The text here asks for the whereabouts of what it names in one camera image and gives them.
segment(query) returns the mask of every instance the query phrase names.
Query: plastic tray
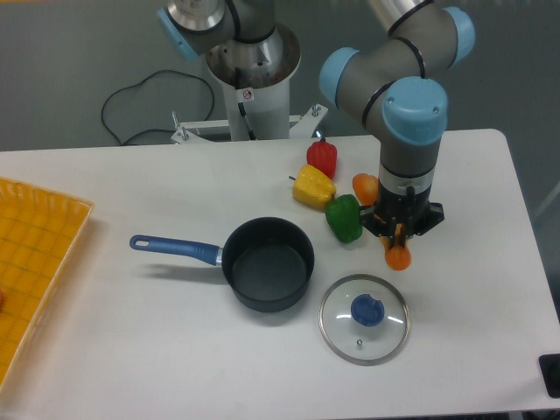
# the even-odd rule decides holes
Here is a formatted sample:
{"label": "plastic tray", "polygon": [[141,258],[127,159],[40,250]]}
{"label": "plastic tray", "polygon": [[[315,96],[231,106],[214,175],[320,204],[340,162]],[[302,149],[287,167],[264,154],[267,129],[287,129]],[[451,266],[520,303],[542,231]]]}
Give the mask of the plastic tray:
{"label": "plastic tray", "polygon": [[0,178],[0,389],[92,207],[84,199]]}

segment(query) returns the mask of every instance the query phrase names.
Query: pan lid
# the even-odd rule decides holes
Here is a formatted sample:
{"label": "pan lid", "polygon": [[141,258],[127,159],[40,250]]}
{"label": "pan lid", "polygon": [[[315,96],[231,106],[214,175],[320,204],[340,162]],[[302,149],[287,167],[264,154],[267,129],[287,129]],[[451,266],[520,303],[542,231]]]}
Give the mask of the pan lid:
{"label": "pan lid", "polygon": [[403,347],[410,330],[409,309],[390,283],[367,274],[341,278],[326,291],[319,310],[326,344],[357,365],[379,365]]}

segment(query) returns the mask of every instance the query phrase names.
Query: green bell pepper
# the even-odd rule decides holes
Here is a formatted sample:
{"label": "green bell pepper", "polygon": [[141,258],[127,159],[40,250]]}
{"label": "green bell pepper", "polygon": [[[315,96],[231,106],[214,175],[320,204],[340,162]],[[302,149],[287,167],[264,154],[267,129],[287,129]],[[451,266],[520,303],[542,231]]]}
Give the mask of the green bell pepper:
{"label": "green bell pepper", "polygon": [[352,194],[341,195],[327,204],[325,217],[339,241],[350,243],[360,238],[360,203]]}

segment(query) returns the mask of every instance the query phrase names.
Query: black saucepan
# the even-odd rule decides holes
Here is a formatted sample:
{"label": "black saucepan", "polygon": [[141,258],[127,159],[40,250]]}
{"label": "black saucepan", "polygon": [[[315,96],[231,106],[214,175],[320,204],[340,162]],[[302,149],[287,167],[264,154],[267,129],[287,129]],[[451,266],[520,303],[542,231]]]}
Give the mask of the black saucepan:
{"label": "black saucepan", "polygon": [[190,256],[221,265],[237,298],[259,312],[279,312],[307,290],[313,272],[313,246],[290,221],[262,217],[239,226],[223,248],[207,243],[135,235],[133,249]]}

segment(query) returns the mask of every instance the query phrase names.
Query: blue pan handle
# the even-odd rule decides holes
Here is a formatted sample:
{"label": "blue pan handle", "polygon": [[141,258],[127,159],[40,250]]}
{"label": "blue pan handle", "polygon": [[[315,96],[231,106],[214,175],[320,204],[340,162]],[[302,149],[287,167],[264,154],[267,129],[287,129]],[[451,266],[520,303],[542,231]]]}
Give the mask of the blue pan handle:
{"label": "blue pan handle", "polygon": [[130,238],[130,247],[139,251],[190,256],[211,265],[221,265],[221,248],[208,243],[136,234]]}

